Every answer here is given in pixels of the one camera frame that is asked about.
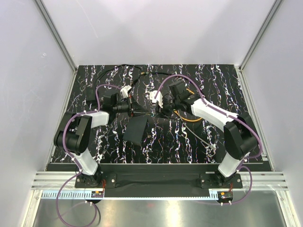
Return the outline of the black cable gold connector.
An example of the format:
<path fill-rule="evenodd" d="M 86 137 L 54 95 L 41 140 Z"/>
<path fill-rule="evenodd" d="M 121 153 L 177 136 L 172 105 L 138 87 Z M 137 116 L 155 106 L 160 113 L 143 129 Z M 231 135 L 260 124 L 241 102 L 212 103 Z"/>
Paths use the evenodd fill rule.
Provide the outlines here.
<path fill-rule="evenodd" d="M 146 75 L 166 75 L 166 76 L 170 76 L 170 73 L 166 73 L 166 72 L 141 72 L 140 73 L 140 77 L 141 76 L 146 76 Z M 201 121 L 203 118 L 197 118 L 194 120 L 191 119 L 187 119 L 183 116 L 181 116 L 176 110 L 174 110 L 174 114 L 177 115 L 178 117 L 181 118 L 181 120 L 185 121 L 185 122 L 189 122 L 189 123 L 197 123 L 199 121 Z"/>

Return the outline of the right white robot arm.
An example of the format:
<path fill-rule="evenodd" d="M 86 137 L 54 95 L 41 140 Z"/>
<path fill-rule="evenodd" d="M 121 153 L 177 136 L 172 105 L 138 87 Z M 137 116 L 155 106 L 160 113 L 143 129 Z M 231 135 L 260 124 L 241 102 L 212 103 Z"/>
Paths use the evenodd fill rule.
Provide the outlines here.
<path fill-rule="evenodd" d="M 223 132 L 226 154 L 210 179 L 219 187 L 228 186 L 244 160 L 253 152 L 259 152 L 259 137 L 251 116 L 213 105 L 202 99 L 201 94 L 186 89 L 182 81 L 172 83 L 169 88 L 171 99 L 165 99 L 158 90 L 150 92 L 149 99 L 158 104 L 158 113 L 171 116 L 173 111 L 181 110 L 208 121 Z"/>

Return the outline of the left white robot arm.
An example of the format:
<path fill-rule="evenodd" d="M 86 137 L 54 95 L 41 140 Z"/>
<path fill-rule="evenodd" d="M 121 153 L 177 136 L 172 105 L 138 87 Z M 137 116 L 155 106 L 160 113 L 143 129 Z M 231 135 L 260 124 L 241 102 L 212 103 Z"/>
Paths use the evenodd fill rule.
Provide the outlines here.
<path fill-rule="evenodd" d="M 91 187 L 98 187 L 105 181 L 88 148 L 91 129 L 111 124 L 118 113 L 127 113 L 130 118 L 123 139 L 141 145 L 149 112 L 132 96 L 121 98 L 117 92 L 104 95 L 101 110 L 78 114 L 66 112 L 54 136 L 54 145 L 78 166 L 77 179 Z"/>

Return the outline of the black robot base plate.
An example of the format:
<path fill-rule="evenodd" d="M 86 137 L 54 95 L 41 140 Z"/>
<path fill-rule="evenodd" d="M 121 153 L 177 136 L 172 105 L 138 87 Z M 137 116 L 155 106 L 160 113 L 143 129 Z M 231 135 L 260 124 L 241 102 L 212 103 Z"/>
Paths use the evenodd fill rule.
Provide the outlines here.
<path fill-rule="evenodd" d="M 77 188 L 101 188 L 107 199 L 202 200 L 210 190 L 242 189 L 239 174 L 224 180 L 217 164 L 101 164 L 96 182 L 76 178 Z"/>

